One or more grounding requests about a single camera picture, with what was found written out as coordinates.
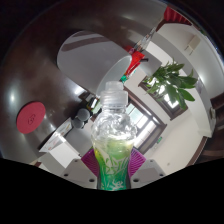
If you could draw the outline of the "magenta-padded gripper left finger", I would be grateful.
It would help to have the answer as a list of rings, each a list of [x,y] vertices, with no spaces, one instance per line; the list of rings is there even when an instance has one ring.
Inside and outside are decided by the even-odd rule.
[[[61,177],[81,187],[98,188],[99,165],[91,149],[80,159],[73,159],[61,174]]]

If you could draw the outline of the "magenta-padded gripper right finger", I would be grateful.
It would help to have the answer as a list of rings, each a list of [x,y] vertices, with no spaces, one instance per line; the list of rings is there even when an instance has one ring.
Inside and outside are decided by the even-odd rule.
[[[138,150],[131,151],[128,177],[131,189],[136,189],[165,177],[165,172],[154,159],[147,160]]]

